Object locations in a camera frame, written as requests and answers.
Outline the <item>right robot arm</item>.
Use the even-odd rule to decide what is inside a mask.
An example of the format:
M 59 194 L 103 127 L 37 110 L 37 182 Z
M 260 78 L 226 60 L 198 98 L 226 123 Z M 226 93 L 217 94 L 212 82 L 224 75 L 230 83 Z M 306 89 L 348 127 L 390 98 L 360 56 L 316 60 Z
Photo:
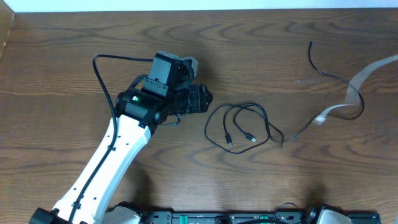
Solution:
M 303 220 L 306 224 L 353 224 L 342 209 L 327 204 L 309 207 Z

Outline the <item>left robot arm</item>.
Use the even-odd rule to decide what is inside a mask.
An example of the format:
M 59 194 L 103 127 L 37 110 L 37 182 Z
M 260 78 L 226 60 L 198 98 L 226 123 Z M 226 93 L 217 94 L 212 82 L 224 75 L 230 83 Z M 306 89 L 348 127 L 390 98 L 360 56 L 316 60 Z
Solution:
M 107 210 L 122 177 L 159 125 L 169 116 L 205 113 L 213 99 L 193 84 L 198 61 L 158 51 L 147 75 L 139 75 L 115 101 L 105 94 L 111 120 L 103 140 L 70 190 L 51 210 L 38 208 L 30 223 L 132 223 L 142 213 L 124 205 Z

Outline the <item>cardboard panel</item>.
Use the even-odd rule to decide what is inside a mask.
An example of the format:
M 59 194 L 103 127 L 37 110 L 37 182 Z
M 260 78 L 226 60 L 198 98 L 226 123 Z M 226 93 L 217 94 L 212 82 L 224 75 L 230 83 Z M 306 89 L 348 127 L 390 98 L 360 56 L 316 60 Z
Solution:
M 1 0 L 0 8 L 0 57 L 2 57 L 6 47 L 7 39 L 9 38 L 11 32 L 15 12 L 6 4 L 4 0 Z

